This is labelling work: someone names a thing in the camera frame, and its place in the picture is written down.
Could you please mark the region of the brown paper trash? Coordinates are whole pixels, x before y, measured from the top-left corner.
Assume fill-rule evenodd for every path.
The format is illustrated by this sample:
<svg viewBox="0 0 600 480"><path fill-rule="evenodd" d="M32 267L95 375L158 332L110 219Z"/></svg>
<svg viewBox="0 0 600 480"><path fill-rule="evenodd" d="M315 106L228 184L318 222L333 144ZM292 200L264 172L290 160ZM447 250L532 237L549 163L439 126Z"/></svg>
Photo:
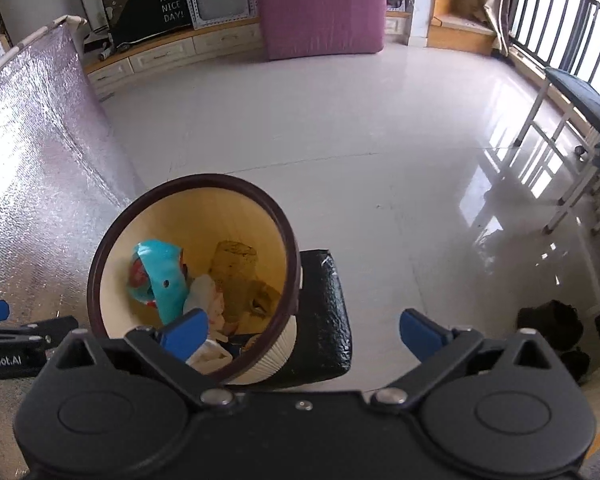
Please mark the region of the brown paper trash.
<svg viewBox="0 0 600 480"><path fill-rule="evenodd" d="M234 240L216 245L210 275L224 301L222 334L260 334L272 321L280 292L257 276L257 251Z"/></svg>

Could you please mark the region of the wooden round trash bin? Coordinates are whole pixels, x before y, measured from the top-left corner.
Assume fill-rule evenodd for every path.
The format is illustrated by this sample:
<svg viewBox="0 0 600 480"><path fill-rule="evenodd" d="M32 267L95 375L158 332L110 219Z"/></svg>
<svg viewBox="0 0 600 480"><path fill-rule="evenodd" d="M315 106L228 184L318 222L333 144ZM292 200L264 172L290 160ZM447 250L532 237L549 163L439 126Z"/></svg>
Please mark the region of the wooden round trash bin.
<svg viewBox="0 0 600 480"><path fill-rule="evenodd" d="M88 322L118 339L201 310L201 345L184 361L230 385L264 382L297 342L301 263L275 200L225 174L152 188L114 220L87 280Z"/></svg>

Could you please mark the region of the white tissue trash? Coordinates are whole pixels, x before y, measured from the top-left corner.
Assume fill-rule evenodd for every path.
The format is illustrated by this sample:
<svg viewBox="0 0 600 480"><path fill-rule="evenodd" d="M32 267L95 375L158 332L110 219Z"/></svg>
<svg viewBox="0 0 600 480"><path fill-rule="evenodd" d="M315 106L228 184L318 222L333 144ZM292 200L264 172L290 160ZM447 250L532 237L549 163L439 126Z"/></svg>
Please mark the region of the white tissue trash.
<svg viewBox="0 0 600 480"><path fill-rule="evenodd" d="M190 284L183 313L201 309L208 315L209 333L206 342L186 361L198 373L209 375L233 361L233 356L223 344L228 343L224 334L224 297L209 274L197 276Z"/></svg>

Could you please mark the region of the black balcony railing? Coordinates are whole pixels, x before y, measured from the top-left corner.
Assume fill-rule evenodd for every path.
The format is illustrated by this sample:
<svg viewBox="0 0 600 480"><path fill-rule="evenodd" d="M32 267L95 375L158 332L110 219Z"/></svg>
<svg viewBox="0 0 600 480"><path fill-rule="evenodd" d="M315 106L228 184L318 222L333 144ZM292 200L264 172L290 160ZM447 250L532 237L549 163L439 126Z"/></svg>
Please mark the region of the black balcony railing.
<svg viewBox="0 0 600 480"><path fill-rule="evenodd" d="M509 39L600 92L600 0L510 0Z"/></svg>

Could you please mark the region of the silver foil bed side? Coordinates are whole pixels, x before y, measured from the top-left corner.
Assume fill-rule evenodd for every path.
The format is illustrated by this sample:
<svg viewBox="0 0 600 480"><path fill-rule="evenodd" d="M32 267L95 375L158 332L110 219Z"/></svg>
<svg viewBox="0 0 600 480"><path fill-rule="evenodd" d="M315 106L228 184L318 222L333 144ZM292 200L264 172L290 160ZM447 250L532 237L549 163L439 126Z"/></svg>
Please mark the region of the silver foil bed side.
<svg viewBox="0 0 600 480"><path fill-rule="evenodd" d="M0 327L87 326L96 249L142 185L92 88L65 15L0 58ZM27 471L12 421L34 377L0 380L0 479Z"/></svg>

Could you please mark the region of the black shoes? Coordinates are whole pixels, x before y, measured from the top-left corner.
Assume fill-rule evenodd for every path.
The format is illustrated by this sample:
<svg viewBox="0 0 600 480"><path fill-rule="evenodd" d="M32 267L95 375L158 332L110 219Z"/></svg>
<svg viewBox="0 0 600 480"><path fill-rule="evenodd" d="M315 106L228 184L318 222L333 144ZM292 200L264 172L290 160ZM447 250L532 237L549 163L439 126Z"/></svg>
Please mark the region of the black shoes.
<svg viewBox="0 0 600 480"><path fill-rule="evenodd" d="M600 367L600 308L582 320L575 307L552 299L518 311L516 329L524 328L542 335L579 384Z"/></svg>

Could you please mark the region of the wooden tv cabinet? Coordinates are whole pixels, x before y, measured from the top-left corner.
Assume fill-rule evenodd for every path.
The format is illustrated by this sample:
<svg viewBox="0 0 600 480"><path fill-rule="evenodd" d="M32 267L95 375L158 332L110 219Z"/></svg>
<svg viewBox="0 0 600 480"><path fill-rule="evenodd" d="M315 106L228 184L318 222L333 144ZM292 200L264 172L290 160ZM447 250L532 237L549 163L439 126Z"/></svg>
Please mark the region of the wooden tv cabinet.
<svg viewBox="0 0 600 480"><path fill-rule="evenodd" d="M169 70L262 49L260 20L246 18L145 41L105 61L85 65L84 73L98 96L109 96Z"/></svg>

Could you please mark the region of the wooden stair steps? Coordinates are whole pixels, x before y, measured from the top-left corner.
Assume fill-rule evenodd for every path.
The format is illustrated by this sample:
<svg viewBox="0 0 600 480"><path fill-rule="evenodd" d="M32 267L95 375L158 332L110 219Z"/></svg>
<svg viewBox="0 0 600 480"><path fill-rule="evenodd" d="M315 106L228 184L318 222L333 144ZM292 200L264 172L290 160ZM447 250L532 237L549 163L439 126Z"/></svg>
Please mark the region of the wooden stair steps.
<svg viewBox="0 0 600 480"><path fill-rule="evenodd" d="M483 0L387 0L385 34L413 48L435 48L488 55L495 32Z"/></svg>

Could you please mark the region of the teal plastic snack wrapper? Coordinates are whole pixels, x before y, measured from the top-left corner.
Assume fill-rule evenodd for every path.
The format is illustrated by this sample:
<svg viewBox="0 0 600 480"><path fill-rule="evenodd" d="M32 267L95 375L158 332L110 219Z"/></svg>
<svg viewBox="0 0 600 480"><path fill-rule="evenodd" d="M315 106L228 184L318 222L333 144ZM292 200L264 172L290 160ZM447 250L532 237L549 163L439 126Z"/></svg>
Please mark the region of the teal plastic snack wrapper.
<svg viewBox="0 0 600 480"><path fill-rule="evenodd" d="M183 314L188 296L183 249L162 240L138 243L126 288L134 300L155 308L163 325L175 321Z"/></svg>

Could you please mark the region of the white folding chair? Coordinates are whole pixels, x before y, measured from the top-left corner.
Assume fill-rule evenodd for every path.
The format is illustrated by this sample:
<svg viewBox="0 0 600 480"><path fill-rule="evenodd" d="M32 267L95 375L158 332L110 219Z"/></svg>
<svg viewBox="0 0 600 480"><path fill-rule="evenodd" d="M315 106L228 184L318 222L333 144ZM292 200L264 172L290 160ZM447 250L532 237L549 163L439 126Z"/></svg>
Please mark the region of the white folding chair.
<svg viewBox="0 0 600 480"><path fill-rule="evenodd" d="M553 96L560 99L564 109L557 125L547 131L540 125L538 115ZM543 151L557 159L572 177L570 187L558 198L552 218L543 226L542 232L550 234L573 212L581 198L600 192L600 149L596 148L600 143L600 92L565 70L547 67L512 148L520 148L530 132L538 135Z"/></svg>

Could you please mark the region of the black chalkboard sign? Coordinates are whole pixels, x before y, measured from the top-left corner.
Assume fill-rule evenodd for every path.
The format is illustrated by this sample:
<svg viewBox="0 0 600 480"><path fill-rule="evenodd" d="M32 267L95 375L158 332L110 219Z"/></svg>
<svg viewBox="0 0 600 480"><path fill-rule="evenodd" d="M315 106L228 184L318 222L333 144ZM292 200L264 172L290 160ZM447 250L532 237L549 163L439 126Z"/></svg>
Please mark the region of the black chalkboard sign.
<svg viewBox="0 0 600 480"><path fill-rule="evenodd" d="M192 27L187 0L102 0L114 46L128 50Z"/></svg>

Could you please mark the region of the pink upright mattress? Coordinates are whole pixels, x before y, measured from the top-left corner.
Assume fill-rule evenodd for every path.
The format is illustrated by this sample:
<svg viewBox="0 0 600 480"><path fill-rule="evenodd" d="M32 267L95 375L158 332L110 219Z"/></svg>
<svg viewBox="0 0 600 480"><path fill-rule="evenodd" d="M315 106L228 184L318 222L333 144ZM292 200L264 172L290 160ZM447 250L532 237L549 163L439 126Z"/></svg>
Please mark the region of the pink upright mattress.
<svg viewBox="0 0 600 480"><path fill-rule="evenodd" d="M384 47L387 0L258 0L258 8L270 60Z"/></svg>

